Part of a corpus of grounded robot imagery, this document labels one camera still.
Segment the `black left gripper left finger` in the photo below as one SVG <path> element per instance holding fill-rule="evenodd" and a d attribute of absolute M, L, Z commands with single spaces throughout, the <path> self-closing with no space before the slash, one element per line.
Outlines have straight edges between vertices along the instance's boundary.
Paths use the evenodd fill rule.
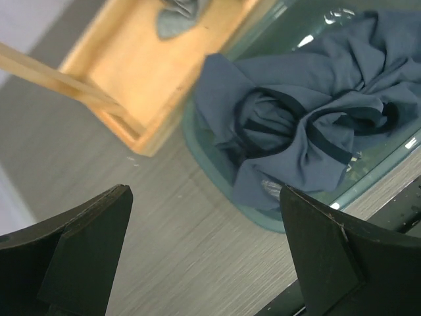
<path fill-rule="evenodd" d="M 133 193 L 116 185 L 1 236 L 2 315 L 104 315 Z"/>

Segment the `navy blue tank top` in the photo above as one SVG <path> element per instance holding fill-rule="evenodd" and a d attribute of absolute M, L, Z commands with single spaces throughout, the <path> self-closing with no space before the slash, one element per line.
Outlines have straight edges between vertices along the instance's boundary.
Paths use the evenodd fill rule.
<path fill-rule="evenodd" d="M 234 163 L 236 203 L 272 210 L 277 185 L 332 191 L 357 152 L 420 117 L 420 13 L 364 11 L 281 55 L 209 55 L 194 98 Z"/>

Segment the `grey tank top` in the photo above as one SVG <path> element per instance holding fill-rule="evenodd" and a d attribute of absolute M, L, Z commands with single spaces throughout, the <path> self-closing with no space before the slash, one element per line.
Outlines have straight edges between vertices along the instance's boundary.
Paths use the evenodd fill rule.
<path fill-rule="evenodd" d="M 207 0 L 174 0 L 163 1 L 156 19 L 157 35 L 162 40 L 174 38 L 193 28 L 210 1 Z"/>

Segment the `wooden clothes rack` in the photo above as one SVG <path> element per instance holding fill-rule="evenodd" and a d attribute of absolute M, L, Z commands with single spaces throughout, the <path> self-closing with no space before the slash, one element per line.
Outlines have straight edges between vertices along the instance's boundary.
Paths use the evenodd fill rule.
<path fill-rule="evenodd" d="M 181 121 L 204 58 L 231 48 L 274 1 L 212 1 L 198 24 L 161 40 L 158 1 L 107 1 L 59 69 L 8 45 L 1 68 L 83 103 L 134 153 L 151 157 Z"/>

